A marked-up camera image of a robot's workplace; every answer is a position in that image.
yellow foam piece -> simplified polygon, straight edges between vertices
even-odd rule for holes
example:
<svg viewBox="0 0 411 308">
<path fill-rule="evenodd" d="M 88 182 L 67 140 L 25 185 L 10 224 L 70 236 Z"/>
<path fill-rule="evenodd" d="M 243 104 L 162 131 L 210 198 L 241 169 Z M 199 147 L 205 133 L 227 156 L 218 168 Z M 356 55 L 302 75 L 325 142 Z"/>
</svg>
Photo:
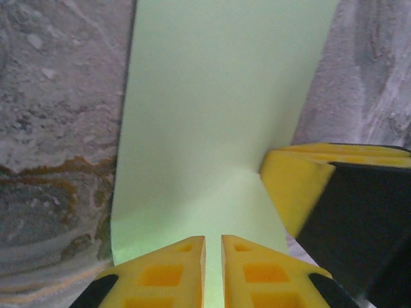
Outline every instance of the yellow foam piece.
<svg viewBox="0 0 411 308">
<path fill-rule="evenodd" d="M 335 166 L 326 162 L 302 159 L 285 151 L 267 153 L 261 179 L 291 236 L 300 232 L 334 170 Z"/>
<path fill-rule="evenodd" d="M 193 236 L 110 268 L 96 279 L 119 279 L 99 308 L 201 308 L 205 261 L 205 237 Z"/>
<path fill-rule="evenodd" d="M 341 154 L 356 156 L 375 156 L 375 157 L 410 157 L 411 153 L 395 148 L 384 146 L 364 146 L 356 144 L 331 144 L 315 143 L 287 146 L 277 149 L 278 151 L 295 151 L 302 153 L 323 153 Z"/>
<path fill-rule="evenodd" d="M 285 151 L 281 152 L 288 155 L 299 157 L 302 159 L 312 160 L 318 163 L 328 162 L 347 162 L 352 164 L 366 164 L 375 166 L 390 166 L 390 167 L 411 167 L 410 157 L 382 157 L 382 156 L 367 156 L 367 155 L 351 155 L 345 152 L 342 153 L 312 153 L 312 152 L 296 152 Z"/>
<path fill-rule="evenodd" d="M 308 275 L 324 269 L 234 235 L 222 236 L 225 308 L 329 308 Z"/>
</svg>

